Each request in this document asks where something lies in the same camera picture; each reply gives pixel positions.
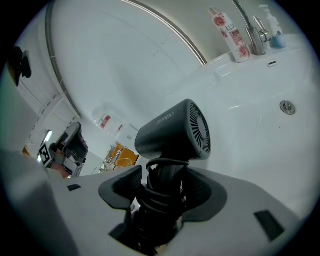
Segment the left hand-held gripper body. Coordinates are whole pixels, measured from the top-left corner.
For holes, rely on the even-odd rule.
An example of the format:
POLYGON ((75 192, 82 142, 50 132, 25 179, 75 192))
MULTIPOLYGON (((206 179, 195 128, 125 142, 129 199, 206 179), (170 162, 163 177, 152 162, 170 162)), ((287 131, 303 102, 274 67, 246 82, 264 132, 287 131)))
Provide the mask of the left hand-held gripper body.
POLYGON ((42 165, 47 169, 50 169, 52 163, 63 165, 66 171, 71 174, 69 178, 78 177, 86 162, 86 158, 84 161, 77 161, 74 151, 63 154, 60 150, 60 141, 51 145, 44 142, 39 149, 38 156, 42 165))

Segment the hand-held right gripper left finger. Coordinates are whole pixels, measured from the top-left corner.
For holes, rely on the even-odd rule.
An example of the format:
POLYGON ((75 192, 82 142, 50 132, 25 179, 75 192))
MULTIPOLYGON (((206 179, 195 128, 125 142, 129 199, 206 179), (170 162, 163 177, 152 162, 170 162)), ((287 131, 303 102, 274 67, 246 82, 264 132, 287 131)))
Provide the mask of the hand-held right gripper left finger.
POLYGON ((18 223, 42 255, 142 256, 134 249, 125 175, 139 168, 64 179, 35 159, 1 153, 1 184, 18 223))

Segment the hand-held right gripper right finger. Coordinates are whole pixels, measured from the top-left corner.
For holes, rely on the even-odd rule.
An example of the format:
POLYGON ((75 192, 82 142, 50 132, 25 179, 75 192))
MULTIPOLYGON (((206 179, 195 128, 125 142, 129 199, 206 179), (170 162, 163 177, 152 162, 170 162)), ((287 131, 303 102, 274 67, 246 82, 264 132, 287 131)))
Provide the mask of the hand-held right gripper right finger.
POLYGON ((297 215, 259 186, 199 168, 184 173, 192 209, 162 256, 270 256, 299 225, 297 215))

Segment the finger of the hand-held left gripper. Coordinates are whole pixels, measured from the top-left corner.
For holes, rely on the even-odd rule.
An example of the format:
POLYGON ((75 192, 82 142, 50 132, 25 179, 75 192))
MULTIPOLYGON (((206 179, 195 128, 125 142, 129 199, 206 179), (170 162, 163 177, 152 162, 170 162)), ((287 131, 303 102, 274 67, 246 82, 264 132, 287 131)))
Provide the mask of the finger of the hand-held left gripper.
POLYGON ((59 138, 59 149, 63 154, 78 152, 81 148, 80 133, 82 126, 79 122, 72 123, 59 138))
POLYGON ((73 151, 75 159, 78 162, 84 162, 89 148, 81 133, 78 133, 73 139, 73 151))

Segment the white ceramic bathroom sink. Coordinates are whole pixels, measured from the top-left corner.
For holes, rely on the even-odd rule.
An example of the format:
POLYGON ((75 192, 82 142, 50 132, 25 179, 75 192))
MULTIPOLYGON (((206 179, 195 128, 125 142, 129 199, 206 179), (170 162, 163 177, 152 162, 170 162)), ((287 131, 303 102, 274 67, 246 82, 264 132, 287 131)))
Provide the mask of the white ceramic bathroom sink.
POLYGON ((170 86, 166 104, 191 99, 205 116, 211 155, 198 167, 254 183, 306 219, 320 196, 320 60, 303 35, 286 43, 243 63, 217 57, 170 86))

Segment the black hair dryer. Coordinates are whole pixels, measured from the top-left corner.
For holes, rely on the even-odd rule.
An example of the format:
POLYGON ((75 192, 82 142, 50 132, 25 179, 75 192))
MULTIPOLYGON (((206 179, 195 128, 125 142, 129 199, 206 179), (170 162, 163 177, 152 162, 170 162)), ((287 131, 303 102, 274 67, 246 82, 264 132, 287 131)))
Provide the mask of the black hair dryer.
POLYGON ((197 104, 185 99, 144 125, 135 149, 149 161, 147 181, 136 196, 140 208, 132 222, 140 251, 153 256, 179 230, 178 220, 187 207, 184 171, 190 161, 211 155, 209 126, 197 104))

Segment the person's left forearm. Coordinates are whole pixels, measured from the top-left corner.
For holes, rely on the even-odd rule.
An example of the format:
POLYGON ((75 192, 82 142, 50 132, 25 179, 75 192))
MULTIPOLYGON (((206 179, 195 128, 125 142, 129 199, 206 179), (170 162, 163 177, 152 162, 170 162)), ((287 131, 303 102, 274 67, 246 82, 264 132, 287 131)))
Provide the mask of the person's left forearm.
POLYGON ((58 171, 63 179, 68 179, 69 177, 71 177, 72 175, 66 171, 65 167, 63 165, 60 165, 58 163, 53 162, 50 165, 50 169, 58 171))

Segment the clear water dispenser jug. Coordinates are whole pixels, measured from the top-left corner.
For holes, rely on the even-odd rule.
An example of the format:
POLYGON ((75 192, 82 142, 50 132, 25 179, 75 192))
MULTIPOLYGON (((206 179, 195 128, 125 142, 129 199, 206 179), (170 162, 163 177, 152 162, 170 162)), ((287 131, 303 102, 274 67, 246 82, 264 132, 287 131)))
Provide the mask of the clear water dispenser jug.
POLYGON ((99 102, 91 113, 91 120, 96 127, 113 137, 120 133, 125 124, 118 110, 109 102, 99 102))

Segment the white water dispenser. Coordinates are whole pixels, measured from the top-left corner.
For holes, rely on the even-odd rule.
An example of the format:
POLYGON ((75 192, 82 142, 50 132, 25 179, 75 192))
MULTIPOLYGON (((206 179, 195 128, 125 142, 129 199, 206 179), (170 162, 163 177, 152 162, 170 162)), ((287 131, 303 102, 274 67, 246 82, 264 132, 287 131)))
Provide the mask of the white water dispenser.
POLYGON ((115 143, 119 143, 125 148, 133 151, 136 155, 135 140, 138 135, 138 130, 130 124, 124 124, 119 127, 115 135, 115 143))

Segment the black mounted device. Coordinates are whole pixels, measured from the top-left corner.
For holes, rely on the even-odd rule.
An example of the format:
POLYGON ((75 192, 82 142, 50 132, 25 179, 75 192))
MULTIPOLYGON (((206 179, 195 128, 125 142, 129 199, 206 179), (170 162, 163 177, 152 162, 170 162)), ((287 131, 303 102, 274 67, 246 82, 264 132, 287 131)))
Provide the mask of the black mounted device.
POLYGON ((8 56, 7 61, 9 73, 15 83, 19 86, 20 77, 29 79, 32 76, 30 54, 28 50, 22 51, 19 46, 14 46, 8 56))

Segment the metal sink drain plug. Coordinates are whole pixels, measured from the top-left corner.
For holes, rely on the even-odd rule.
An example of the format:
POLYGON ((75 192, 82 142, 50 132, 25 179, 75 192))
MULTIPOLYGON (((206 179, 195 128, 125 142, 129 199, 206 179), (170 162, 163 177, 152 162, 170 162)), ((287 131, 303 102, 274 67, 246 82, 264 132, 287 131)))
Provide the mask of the metal sink drain plug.
POLYGON ((288 100, 283 100, 280 102, 279 107, 283 113, 286 115, 293 115, 296 112, 295 106, 288 100))

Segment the chrome faucet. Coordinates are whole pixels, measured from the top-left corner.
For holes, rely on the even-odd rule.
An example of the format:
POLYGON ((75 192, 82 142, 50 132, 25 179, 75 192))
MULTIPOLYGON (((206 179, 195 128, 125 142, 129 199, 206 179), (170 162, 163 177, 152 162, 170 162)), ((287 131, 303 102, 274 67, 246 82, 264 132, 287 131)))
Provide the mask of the chrome faucet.
POLYGON ((241 6, 238 0, 231 0, 239 14, 241 15, 244 23, 245 30, 248 34, 249 40, 252 45, 252 53, 256 56, 263 56, 266 54, 264 43, 269 42, 272 38, 270 32, 267 31, 265 26, 259 17, 254 16, 253 21, 257 25, 254 26, 251 20, 249 19, 244 8, 241 6))

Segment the pink floral bottle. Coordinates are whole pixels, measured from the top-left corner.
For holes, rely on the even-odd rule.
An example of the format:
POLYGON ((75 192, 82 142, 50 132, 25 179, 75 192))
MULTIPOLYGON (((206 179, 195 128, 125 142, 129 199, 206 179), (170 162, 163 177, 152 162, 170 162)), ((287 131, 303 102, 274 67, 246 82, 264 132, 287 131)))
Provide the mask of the pink floral bottle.
POLYGON ((209 12, 212 15, 212 22, 228 44, 235 61, 237 63, 248 61, 251 56, 250 50, 233 21, 226 13, 219 12, 212 7, 209 12))

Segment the grey wall pipe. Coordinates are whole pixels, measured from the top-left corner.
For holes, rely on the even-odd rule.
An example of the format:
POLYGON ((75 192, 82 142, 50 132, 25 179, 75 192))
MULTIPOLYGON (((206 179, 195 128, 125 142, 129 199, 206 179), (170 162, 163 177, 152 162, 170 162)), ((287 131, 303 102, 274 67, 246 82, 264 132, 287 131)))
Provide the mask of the grey wall pipe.
POLYGON ((69 105, 70 109, 74 112, 75 116, 81 119, 82 114, 78 110, 76 104, 74 103, 72 97, 69 94, 69 91, 64 83, 64 80, 61 75, 61 71, 59 69, 59 65, 57 62, 57 56, 54 49, 53 34, 52 34, 52 16, 53 16, 54 4, 55 4, 55 0, 50 0, 49 3, 47 4, 46 11, 45 11, 44 30, 45 30, 47 51, 48 51, 49 59, 51 62, 51 66, 52 66, 55 78, 58 83, 57 89, 60 92, 61 96, 64 97, 64 100, 69 105))

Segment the beige wall trim strip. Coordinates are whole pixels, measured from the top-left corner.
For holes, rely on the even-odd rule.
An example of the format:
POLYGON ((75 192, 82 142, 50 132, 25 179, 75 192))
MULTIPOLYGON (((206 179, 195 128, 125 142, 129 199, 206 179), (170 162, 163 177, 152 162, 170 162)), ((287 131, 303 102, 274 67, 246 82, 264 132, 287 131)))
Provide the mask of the beige wall trim strip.
POLYGON ((184 33, 175 23, 173 23, 169 18, 158 12, 157 10, 151 8, 150 6, 139 2, 137 0, 120 0, 123 3, 131 5, 133 7, 138 8, 139 10, 151 15, 156 18, 158 21, 167 26, 171 31, 173 31, 191 50, 191 52, 195 55, 197 60, 200 62, 202 66, 208 63, 204 55, 197 48, 197 46, 193 43, 193 41, 189 38, 189 36, 184 33))

